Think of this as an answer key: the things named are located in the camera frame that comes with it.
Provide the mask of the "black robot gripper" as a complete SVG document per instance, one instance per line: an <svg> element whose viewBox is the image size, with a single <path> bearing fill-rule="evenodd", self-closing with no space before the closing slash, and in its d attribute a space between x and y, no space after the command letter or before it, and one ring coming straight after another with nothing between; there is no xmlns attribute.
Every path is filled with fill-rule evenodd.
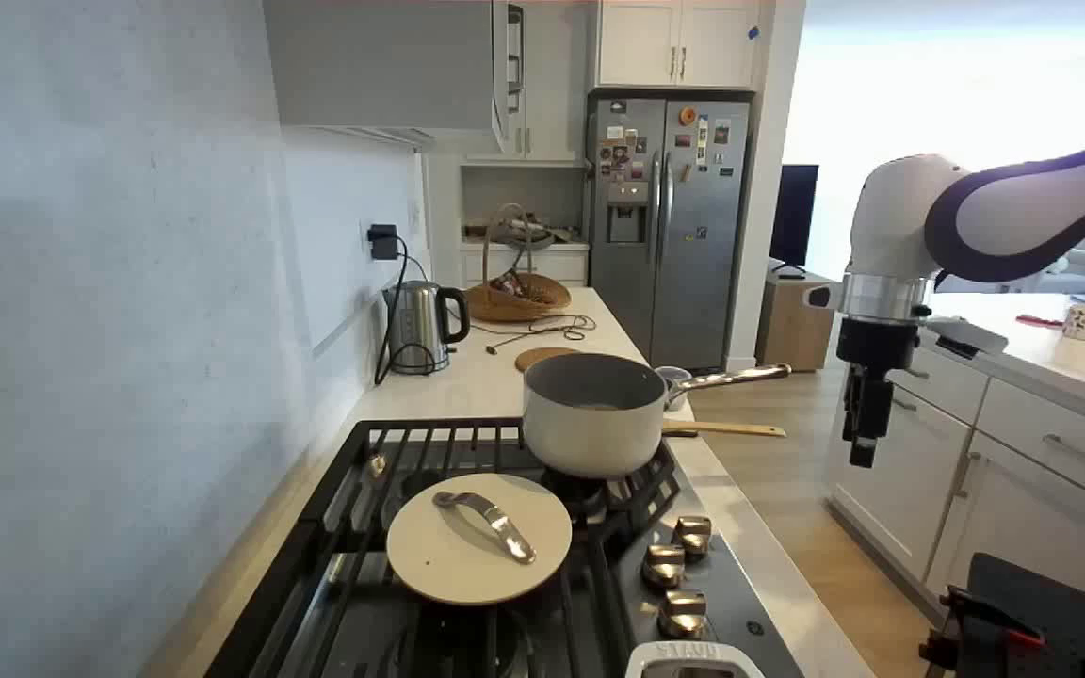
<svg viewBox="0 0 1085 678"><path fill-rule="evenodd" d="M838 360L849 366L846 385L846 429L839 439L852 444L849 463L870 469L876 449L890 429L892 409L892 370L906 370L915 351L913 323L876 323L849 316L839 323Z"/></svg>

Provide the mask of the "white and purple robot arm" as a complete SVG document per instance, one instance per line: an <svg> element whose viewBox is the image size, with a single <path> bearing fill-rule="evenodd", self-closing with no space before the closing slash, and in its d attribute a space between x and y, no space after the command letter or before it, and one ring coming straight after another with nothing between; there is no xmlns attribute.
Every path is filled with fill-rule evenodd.
<svg viewBox="0 0 1085 678"><path fill-rule="evenodd" d="M838 297L849 463L870 469L890 429L890 373L913 363L930 276L1027 281L1081 242L1085 147L978 174L941 154L881 163L865 181Z"/></svg>

